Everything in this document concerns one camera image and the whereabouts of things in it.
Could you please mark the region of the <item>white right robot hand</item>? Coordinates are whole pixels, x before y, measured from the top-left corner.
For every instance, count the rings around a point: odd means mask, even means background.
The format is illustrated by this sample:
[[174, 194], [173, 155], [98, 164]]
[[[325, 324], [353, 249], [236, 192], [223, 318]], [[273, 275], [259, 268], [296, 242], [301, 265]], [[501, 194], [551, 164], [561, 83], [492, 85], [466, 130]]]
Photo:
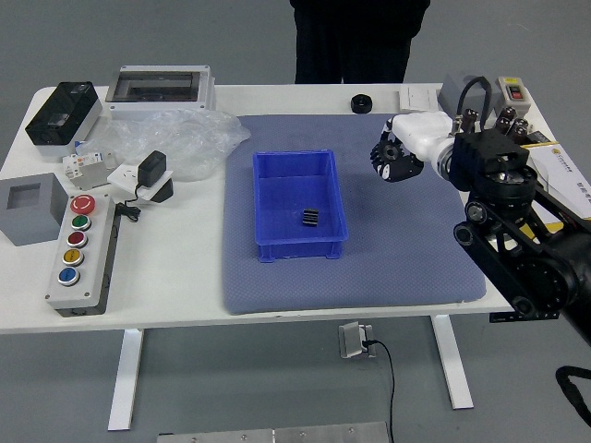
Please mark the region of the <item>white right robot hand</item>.
[[400, 182], [419, 175], [430, 164], [440, 178], [448, 180], [454, 142], [451, 128], [452, 119], [445, 112], [393, 116], [370, 153], [375, 172], [387, 182]]

